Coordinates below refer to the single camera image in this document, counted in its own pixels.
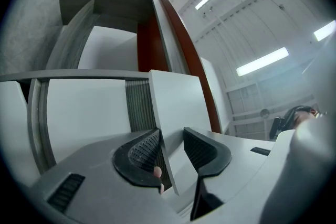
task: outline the white wall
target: white wall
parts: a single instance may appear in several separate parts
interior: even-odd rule
[[[225,133],[229,128],[230,121],[232,120],[232,114],[229,110],[228,100],[225,100],[225,88],[224,82],[216,74],[216,69],[211,62],[201,57],[203,69],[205,71],[206,78],[208,80],[211,93],[215,102],[216,111],[219,117],[220,131]]]
[[[81,55],[78,69],[138,71],[137,35],[94,26]]]
[[[0,143],[14,178],[30,187],[40,173],[29,142],[27,102],[16,81],[0,83]]]

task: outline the red panel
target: red panel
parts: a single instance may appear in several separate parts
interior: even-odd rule
[[[138,67],[140,72],[152,69],[169,71],[155,14],[145,25],[138,25]]]
[[[190,74],[193,76],[197,76],[200,79],[206,107],[208,109],[211,130],[213,132],[220,133],[221,127],[219,124],[215,102],[212,97],[210,86],[208,84],[201,60],[197,54],[195,46],[189,36],[187,29],[183,25],[181,18],[177,14],[176,10],[174,9],[170,1],[169,0],[160,0],[160,1],[166,10],[166,13],[168,14],[168,17],[172,23],[177,38],[180,42],[185,60],[189,67]]]

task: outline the gray partition wall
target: gray partition wall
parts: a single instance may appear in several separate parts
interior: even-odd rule
[[[68,25],[72,18],[90,0],[59,0],[62,21]],[[115,28],[136,33],[138,24],[146,23],[154,8],[152,0],[94,0],[96,26]]]
[[[93,13],[95,0],[90,0],[73,17],[60,34],[47,62],[46,69],[77,68],[86,41],[99,18]]]
[[[47,125],[48,86],[49,82],[32,79],[28,97],[29,141],[40,174],[56,165]]]

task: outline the person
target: person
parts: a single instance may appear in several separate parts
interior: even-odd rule
[[[296,130],[304,121],[315,119],[317,111],[310,106],[299,105],[287,111],[284,116],[285,125],[282,131]]]
[[[296,130],[298,126],[309,119],[315,119],[318,112],[310,106],[298,105],[287,111],[283,118],[275,118],[269,138],[275,141],[278,138],[277,131]]]

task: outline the gray panel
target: gray panel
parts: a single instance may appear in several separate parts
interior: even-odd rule
[[[32,79],[28,97],[28,133],[31,151],[33,152],[36,166],[43,174],[48,170],[47,160],[45,158],[39,124],[39,101],[41,93],[41,82]]]
[[[179,40],[160,0],[153,0],[169,72],[190,74]]]
[[[70,23],[90,0],[59,0],[63,24]],[[137,23],[145,23],[153,14],[152,0],[94,0],[94,13],[102,16],[96,25],[136,32]]]
[[[148,79],[148,73],[125,71],[125,70],[100,70],[100,69],[60,69],[41,70],[25,73],[16,73],[0,76],[0,82],[13,81],[30,83],[30,80],[37,78],[41,81],[49,79],[124,79],[143,80]]]
[[[49,82],[41,83],[40,100],[38,106],[38,120],[40,125],[41,141],[48,168],[56,165],[53,149],[51,148],[47,123],[47,97]]]
[[[77,68],[85,43],[99,15],[93,14],[95,0],[90,0],[60,34],[46,69]]]
[[[31,151],[41,174],[56,165],[47,125],[49,82],[32,79],[28,97],[28,133]]]
[[[137,132],[156,128],[148,80],[126,81],[126,98],[131,131]],[[161,147],[155,165],[162,170],[161,180],[167,190],[172,184]]]

